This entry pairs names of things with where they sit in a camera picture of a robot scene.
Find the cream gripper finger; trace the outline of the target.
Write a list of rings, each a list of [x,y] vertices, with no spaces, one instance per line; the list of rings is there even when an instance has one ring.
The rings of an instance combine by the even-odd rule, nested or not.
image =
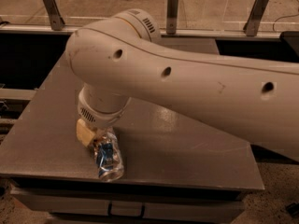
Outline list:
[[[85,120],[78,119],[76,126],[76,134],[79,142],[88,147],[93,142],[100,139],[105,131],[103,129],[91,127]]]

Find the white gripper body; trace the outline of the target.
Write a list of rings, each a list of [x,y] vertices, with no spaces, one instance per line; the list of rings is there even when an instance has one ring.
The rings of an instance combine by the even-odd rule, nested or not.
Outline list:
[[[105,129],[123,115],[130,97],[84,84],[78,95],[78,114],[91,127]]]

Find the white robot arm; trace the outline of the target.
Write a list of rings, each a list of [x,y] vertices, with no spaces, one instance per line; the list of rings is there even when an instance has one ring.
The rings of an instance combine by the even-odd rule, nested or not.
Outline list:
[[[78,112],[90,127],[113,125],[137,98],[299,160],[297,64],[169,49],[160,39],[142,9],[69,37],[64,54],[84,83]]]

